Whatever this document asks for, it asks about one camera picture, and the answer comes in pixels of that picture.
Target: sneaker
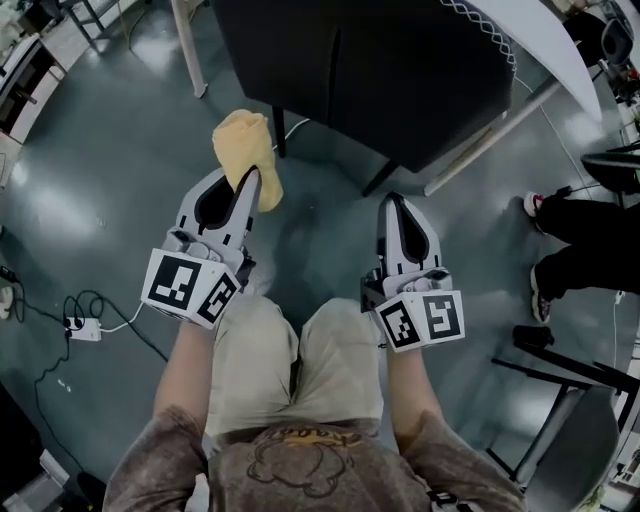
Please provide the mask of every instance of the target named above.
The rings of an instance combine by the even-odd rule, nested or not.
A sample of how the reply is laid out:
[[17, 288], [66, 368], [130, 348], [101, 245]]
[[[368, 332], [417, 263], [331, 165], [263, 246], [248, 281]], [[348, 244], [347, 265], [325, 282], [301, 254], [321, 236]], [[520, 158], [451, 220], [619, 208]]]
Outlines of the sneaker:
[[11, 313], [13, 305], [13, 288], [5, 286], [0, 289], [0, 320], [6, 320]]
[[548, 324], [549, 316], [551, 315], [551, 301], [548, 301], [542, 295], [540, 295], [540, 290], [538, 290], [538, 282], [536, 280], [535, 265], [531, 267], [530, 280], [531, 291], [533, 292], [531, 296], [531, 309], [533, 310], [533, 316], [541, 324]]
[[[524, 211], [527, 212], [527, 215], [534, 219], [538, 216], [538, 212], [540, 211], [540, 207], [542, 206], [542, 201], [544, 201], [544, 196], [541, 194], [536, 194], [535, 192], [527, 192], [527, 195], [523, 199], [522, 206], [524, 207]], [[540, 233], [546, 235], [538, 223], [535, 222], [536, 228]]]

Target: gray floor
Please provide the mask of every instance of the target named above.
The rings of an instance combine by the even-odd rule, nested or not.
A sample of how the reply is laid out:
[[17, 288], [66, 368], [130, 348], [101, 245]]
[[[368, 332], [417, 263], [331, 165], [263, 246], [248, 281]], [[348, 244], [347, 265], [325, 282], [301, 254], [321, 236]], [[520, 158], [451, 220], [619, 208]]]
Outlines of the gray floor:
[[[132, 314], [151, 249], [172, 225], [183, 194], [217, 166], [213, 128], [240, 107], [270, 115], [244, 98], [212, 13], [201, 9], [193, 23], [210, 82], [202, 100], [193, 97], [168, 3], [154, 2], [136, 28], [133, 51], [114, 25], [103, 53], [89, 50], [77, 62], [31, 130], [0, 200], [0, 222], [8, 229], [2, 259], [23, 280], [31, 303], [60, 311], [66, 294], [93, 288]], [[520, 57], [519, 76], [537, 86], [544, 71], [522, 52]], [[598, 88], [607, 111], [604, 131], [585, 120], [564, 92], [545, 107], [576, 161], [586, 150], [620, 142], [611, 93], [605, 83]], [[516, 84], [514, 101], [525, 96]], [[287, 124], [297, 119], [288, 115]], [[511, 329], [532, 324], [530, 265], [561, 247], [532, 229], [518, 197], [580, 186], [589, 178], [575, 169], [539, 111], [429, 199], [421, 196], [421, 185], [441, 163], [417, 176], [401, 170], [362, 199], [360, 190], [383, 161], [314, 123], [292, 137], [289, 157], [278, 161], [282, 204], [257, 217], [248, 240], [258, 261], [252, 286], [298, 326], [330, 297], [357, 298], [359, 278], [376, 264], [379, 201], [391, 189], [406, 194], [440, 234], [444, 263], [463, 292], [466, 339], [424, 352], [445, 414], [478, 448], [502, 432], [500, 453], [515, 459], [544, 420], [554, 390], [492, 366], [490, 358], [532, 363], [510, 347]], [[569, 292], [554, 305], [556, 349], [611, 362], [612, 303], [611, 291]], [[621, 369], [630, 358], [637, 312], [635, 296], [618, 311]], [[116, 323], [109, 313], [104, 324]], [[145, 309], [138, 325], [169, 352], [174, 320]], [[29, 313], [24, 325], [1, 327], [0, 380], [45, 446], [75, 471], [36, 413], [32, 385], [63, 353], [61, 329]], [[71, 361], [41, 385], [51, 426], [87, 470], [108, 478], [149, 418], [162, 368], [153, 352], [121, 330], [99, 344], [72, 343]], [[385, 424], [385, 442], [389, 433]]]

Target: electrical cord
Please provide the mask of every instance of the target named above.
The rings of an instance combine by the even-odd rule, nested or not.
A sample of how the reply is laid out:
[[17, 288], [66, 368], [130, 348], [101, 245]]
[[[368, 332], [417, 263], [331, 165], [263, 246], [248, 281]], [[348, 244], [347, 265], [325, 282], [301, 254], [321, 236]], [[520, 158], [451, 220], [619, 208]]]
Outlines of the electrical cord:
[[616, 307], [622, 302], [625, 293], [623, 291], [617, 291], [615, 298], [613, 299], [613, 367], [616, 367], [618, 362], [618, 322], [616, 321]]
[[[516, 82], [519, 82], [525, 89], [527, 89], [531, 94], [533, 94], [533, 89], [531, 87], [529, 87], [523, 80], [518, 78], [518, 76], [516, 74], [513, 75], [513, 79]], [[584, 179], [582, 178], [582, 174], [580, 173], [580, 169], [578, 168], [578, 164], [576, 163], [576, 161], [571, 156], [571, 153], [567, 149], [567, 146], [565, 146], [564, 142], [562, 141], [562, 137], [560, 137], [560, 134], [558, 133], [558, 130], [556, 130], [556, 127], [553, 126], [553, 123], [551, 122], [551, 119], [549, 119], [549, 116], [545, 112], [545, 110], [544, 110], [542, 105], [540, 105], [540, 110], [542, 111], [542, 115], [544, 115], [545, 119], [549, 123], [549, 126], [551, 126], [551, 129], [556, 134], [556, 138], [558, 139], [558, 142], [560, 142], [560, 145], [562, 146], [562, 149], [564, 150], [566, 155], [569, 157], [569, 160], [571, 160], [571, 163], [573, 164], [573, 167], [575, 167], [576, 171], [578, 172], [578, 176], [580, 177], [580, 180], [582, 181], [582, 185], [584, 186], [583, 188], [587, 190], [587, 194], [589, 194], [589, 198], [593, 199], [593, 197], [591, 196], [591, 192], [589, 192], [589, 190], [588, 190], [589, 187], [586, 187], [586, 183], [584, 182]]]
[[613, 302], [613, 367], [616, 367], [618, 362], [618, 325], [616, 322], [616, 307], [618, 302]]
[[140, 314], [140, 311], [142, 311], [142, 306], [144, 306], [143, 302], [140, 303], [140, 305], [138, 306], [138, 309], [136, 309], [135, 315], [133, 315], [131, 320], [127, 320], [125, 323], [120, 324], [118, 327], [114, 327], [113, 329], [100, 329], [100, 332], [107, 332], [107, 333], [116, 332], [116, 331], [119, 331], [120, 329], [123, 329], [127, 325], [132, 324], [138, 318], [138, 315]]
[[[302, 121], [298, 121], [296, 124], [293, 125], [293, 128], [291, 128], [291, 130], [289, 130], [287, 132], [287, 134], [284, 136], [284, 140], [287, 140], [291, 135], [293, 135], [293, 132], [295, 132], [298, 128], [300, 128], [303, 124], [308, 123], [309, 121], [311, 121], [311, 119], [306, 118], [303, 119]], [[275, 146], [273, 146], [271, 149], [275, 150], [278, 149], [278, 145], [276, 144]]]
[[[44, 421], [44, 424], [46, 425], [47, 429], [49, 430], [49, 433], [51, 434], [51, 437], [58, 444], [58, 446], [60, 446], [60, 448], [71, 458], [71, 460], [73, 460], [73, 462], [78, 466], [80, 471], [84, 472], [85, 469], [82, 466], [82, 464], [80, 464], [80, 461], [78, 461], [78, 459], [60, 441], [60, 439], [58, 439], [58, 437], [56, 436], [55, 432], [53, 431], [53, 428], [49, 424], [49, 421], [47, 420], [46, 416], [44, 415], [44, 412], [42, 411], [42, 409], [40, 407], [40, 394], [38, 392], [38, 385], [45, 380], [47, 375], [49, 373], [55, 372], [58, 369], [58, 367], [60, 366], [60, 364], [66, 363], [67, 361], [69, 361], [69, 358], [71, 357], [71, 344], [69, 342], [69, 339], [71, 338], [71, 333], [73, 331], [82, 329], [82, 327], [84, 326], [84, 318], [86, 318], [85, 315], [84, 315], [84, 310], [83, 310], [83, 308], [82, 308], [82, 306], [80, 304], [81, 299], [84, 296], [91, 296], [91, 295], [93, 296], [91, 298], [91, 300], [89, 301], [89, 308], [88, 308], [89, 314], [91, 315], [92, 318], [100, 319], [102, 317], [103, 313], [104, 313], [105, 305], [108, 305], [108, 306], [111, 307], [111, 309], [113, 309], [113, 311], [115, 311], [115, 313], [119, 317], [122, 318], [122, 320], [124, 320], [124, 323], [122, 325], [119, 325], [118, 327], [115, 327], [113, 329], [106, 329], [106, 330], [101, 329], [102, 332], [107, 332], [107, 333], [115, 332], [115, 331], [117, 331], [119, 329], [122, 329], [123, 327], [129, 326], [131, 328], [131, 330], [136, 334], [136, 336], [138, 336], [138, 338], [140, 338], [140, 340], [142, 340], [142, 342], [145, 345], [147, 345], [156, 354], [158, 354], [158, 356], [160, 356], [160, 358], [163, 361], [167, 362], [168, 359], [160, 351], [160, 349], [158, 349], [153, 343], [151, 343], [149, 340], [147, 340], [133, 325], [133, 322], [136, 320], [136, 318], [140, 314], [140, 311], [142, 310], [142, 305], [143, 305], [142, 303], [140, 303], [140, 305], [138, 306], [138, 309], [136, 310], [136, 313], [133, 316], [133, 318], [131, 318], [131, 320], [127, 320], [127, 318], [122, 314], [120, 309], [118, 309], [118, 307], [110, 299], [108, 299], [107, 297], [104, 297], [103, 295], [100, 295], [95, 290], [83, 290], [78, 295], [76, 295], [75, 297], [72, 296], [72, 295], [68, 295], [67, 297], [65, 297], [65, 300], [64, 300], [64, 303], [63, 303], [63, 306], [62, 306], [62, 319], [60, 319], [56, 315], [54, 315], [52, 313], [49, 313], [48, 311], [45, 311], [43, 309], [40, 309], [40, 308], [38, 308], [36, 306], [33, 306], [33, 305], [29, 304], [27, 302], [27, 297], [26, 297], [26, 292], [25, 292], [24, 285], [22, 284], [22, 282], [20, 282], [17, 279], [16, 279], [15, 283], [20, 288], [20, 296], [16, 297], [14, 299], [13, 310], [14, 310], [14, 314], [16, 316], [16, 320], [19, 323], [24, 323], [25, 322], [25, 320], [26, 320], [26, 310], [29, 309], [31, 311], [34, 311], [35, 313], [38, 313], [39, 315], [41, 315], [41, 316], [43, 316], [45, 318], [53, 320], [54, 322], [56, 322], [57, 324], [60, 324], [65, 329], [65, 334], [64, 334], [65, 354], [63, 356], [59, 357], [52, 366], [50, 366], [49, 368], [46, 368], [45, 370], [43, 370], [43, 372], [40, 375], [40, 377], [38, 377], [37, 379], [35, 379], [33, 381], [33, 391], [34, 391], [34, 395], [35, 395], [36, 410], [38, 411], [38, 414], [40, 415], [40, 417]], [[69, 303], [72, 303], [72, 305], [73, 305], [73, 316], [74, 316], [74, 318], [78, 319], [78, 317], [81, 317], [83, 319], [80, 322], [79, 326], [77, 324], [75, 324], [75, 323], [73, 325], [71, 325], [67, 321], [66, 313], [68, 311], [68, 304]]]

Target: metal frame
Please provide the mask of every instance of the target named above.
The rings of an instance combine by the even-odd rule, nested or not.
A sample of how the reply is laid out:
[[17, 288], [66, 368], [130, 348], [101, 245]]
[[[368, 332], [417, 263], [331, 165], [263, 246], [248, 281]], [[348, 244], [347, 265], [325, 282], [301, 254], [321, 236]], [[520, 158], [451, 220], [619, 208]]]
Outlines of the metal frame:
[[[635, 379], [619, 370], [616, 370], [615, 368], [607, 366], [606, 364], [598, 363], [597, 361], [594, 361], [593, 364], [583, 363], [580, 361], [576, 361], [575, 359], [571, 359], [570, 357], [553, 352], [551, 350], [547, 350], [540, 345], [527, 343], [526, 341], [518, 339], [515, 333], [513, 345], [516, 348], [519, 348], [520, 350], [523, 350], [524, 352], [537, 357], [538, 359], [551, 363], [565, 370], [569, 370], [576, 375], [580, 375], [581, 377], [585, 377], [604, 386], [613, 388], [618, 392], [618, 394], [627, 393], [627, 399], [625, 400], [624, 407], [622, 408], [622, 412], [620, 413], [620, 417], [618, 418], [618, 429], [622, 431], [625, 423], [627, 422], [627, 419], [629, 418], [629, 414], [631, 413], [631, 409], [635, 402], [636, 396], [638, 395], [638, 391], [640, 389], [640, 380]], [[560, 390], [558, 391], [556, 399], [553, 403], [553, 407], [551, 408], [549, 416], [545, 420], [545, 425], [543, 425], [542, 429], [545, 428], [547, 422], [553, 416], [560, 402], [570, 388], [587, 390], [592, 386], [592, 384], [589, 382], [559, 377], [557, 375], [552, 375], [550, 373], [541, 372], [539, 370], [534, 370], [532, 368], [526, 368], [518, 364], [503, 361], [495, 357], [491, 359], [491, 362], [493, 364], [504, 366], [505, 368], [524, 373], [527, 377], [532, 377], [534, 379], [542, 380], [545, 382], [551, 382], [553, 384], [560, 384]], [[509, 465], [504, 460], [502, 460], [491, 447], [489, 447], [486, 452], [496, 462], [496, 464], [498, 464], [507, 473], [509, 479], [513, 482], [516, 481], [516, 475], [518, 474], [518, 470], [520, 469], [522, 462], [526, 460], [527, 456], [529, 455], [529, 450], [527, 450], [527, 453], [525, 453], [522, 459], [520, 459], [520, 462], [518, 462], [518, 466], [516, 467], [516, 469], [511, 469], [511, 467], [509, 467]]]

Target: black cable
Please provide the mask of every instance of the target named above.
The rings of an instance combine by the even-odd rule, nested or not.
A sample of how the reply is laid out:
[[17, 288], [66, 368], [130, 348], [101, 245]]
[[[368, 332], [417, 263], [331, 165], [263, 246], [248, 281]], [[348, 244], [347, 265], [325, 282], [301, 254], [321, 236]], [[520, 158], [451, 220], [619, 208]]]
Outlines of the black cable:
[[[91, 294], [94, 297], [91, 299], [91, 301], [89, 302], [89, 314], [91, 315], [92, 318], [97, 318], [100, 319], [104, 313], [104, 306], [105, 304], [109, 305], [111, 307], [111, 309], [113, 309], [116, 314], [121, 317], [124, 322], [131, 328], [131, 330], [136, 334], [136, 336], [138, 336], [138, 338], [140, 338], [142, 340], [142, 342], [147, 345], [149, 348], [151, 348], [156, 354], [158, 354], [158, 356], [160, 356], [160, 358], [162, 358], [163, 361], [167, 362], [167, 356], [165, 356], [160, 349], [158, 349], [153, 343], [151, 343], [149, 340], [147, 340], [141, 333], [140, 331], [138, 331], [134, 325], [129, 322], [129, 320], [122, 314], [122, 312], [118, 309], [118, 307], [111, 301], [109, 300], [107, 297], [100, 295], [98, 292], [96, 292], [95, 290], [83, 290], [81, 291], [78, 295], [76, 295], [75, 297], [68, 295], [67, 297], [65, 297], [63, 305], [62, 305], [62, 319], [58, 318], [57, 316], [55, 316], [52, 313], [49, 313], [47, 311], [44, 311], [36, 306], [33, 306], [31, 304], [29, 304], [27, 302], [27, 297], [26, 297], [26, 292], [24, 289], [24, 285], [16, 279], [15, 281], [16, 285], [18, 285], [20, 287], [20, 297], [16, 297], [14, 299], [13, 302], [13, 310], [16, 316], [16, 320], [19, 323], [24, 323], [25, 321], [25, 314], [26, 314], [26, 310], [30, 309], [31, 311], [34, 311], [36, 313], [38, 313], [39, 315], [45, 317], [45, 318], [49, 318], [50, 320], [53, 320], [54, 322], [60, 324], [64, 329], [65, 329], [65, 333], [64, 333], [64, 338], [65, 338], [65, 347], [66, 347], [66, 353], [64, 356], [59, 357], [56, 362], [53, 364], [53, 366], [51, 366], [50, 368], [45, 369], [42, 374], [40, 375], [40, 377], [38, 377], [36, 380], [33, 381], [33, 391], [34, 391], [34, 395], [35, 395], [35, 399], [36, 399], [36, 410], [38, 411], [38, 414], [40, 415], [40, 417], [42, 418], [42, 420], [44, 421], [44, 424], [47, 426], [47, 429], [49, 430], [49, 433], [51, 434], [51, 437], [53, 437], [54, 441], [56, 443], [58, 443], [58, 446], [60, 446], [60, 448], [62, 448], [62, 450], [71, 458], [71, 460], [73, 460], [73, 462], [75, 462], [75, 464], [78, 466], [78, 468], [80, 468], [80, 471], [85, 472], [84, 467], [82, 466], [82, 464], [80, 464], [80, 462], [78, 461], [78, 459], [76, 459], [73, 454], [67, 449], [67, 447], [62, 444], [62, 442], [56, 437], [53, 428], [51, 427], [51, 425], [49, 424], [49, 422], [47, 421], [46, 416], [44, 415], [44, 413], [42, 412], [42, 409], [40, 408], [40, 395], [38, 393], [38, 384], [40, 384], [41, 382], [44, 381], [44, 379], [46, 378], [48, 373], [52, 373], [54, 371], [56, 371], [56, 369], [58, 368], [58, 366], [60, 366], [61, 363], [66, 363], [67, 361], [69, 361], [69, 358], [71, 357], [71, 344], [69, 342], [69, 338], [71, 337], [71, 332], [72, 331], [76, 331], [76, 330], [80, 330], [82, 329], [82, 327], [84, 327], [84, 319], [86, 318], [84, 316], [84, 310], [82, 309], [82, 306], [80, 305], [80, 299], [87, 294]], [[68, 322], [65, 322], [67, 316], [66, 316], [66, 312], [67, 312], [67, 305], [69, 302], [73, 303], [73, 317], [74, 318], [82, 318], [82, 324], [81, 326], [76, 326], [76, 325], [71, 325]]]

